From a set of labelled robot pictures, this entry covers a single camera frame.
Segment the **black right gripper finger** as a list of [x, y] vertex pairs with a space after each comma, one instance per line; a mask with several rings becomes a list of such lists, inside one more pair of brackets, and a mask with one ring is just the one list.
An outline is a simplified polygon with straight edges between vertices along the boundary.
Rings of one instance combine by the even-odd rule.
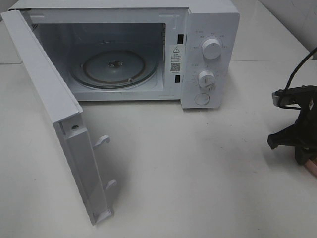
[[299, 125], [293, 124], [277, 133], [270, 134], [267, 143], [271, 149], [275, 149], [279, 145], [299, 147], [301, 145], [298, 139], [300, 129]]

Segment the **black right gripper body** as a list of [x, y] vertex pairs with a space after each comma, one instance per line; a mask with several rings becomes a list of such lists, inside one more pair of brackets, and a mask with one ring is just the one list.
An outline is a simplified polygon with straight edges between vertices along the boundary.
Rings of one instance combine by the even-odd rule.
[[317, 154], [317, 88], [315, 86], [295, 87], [295, 102], [300, 113], [293, 128], [295, 159], [304, 165]]

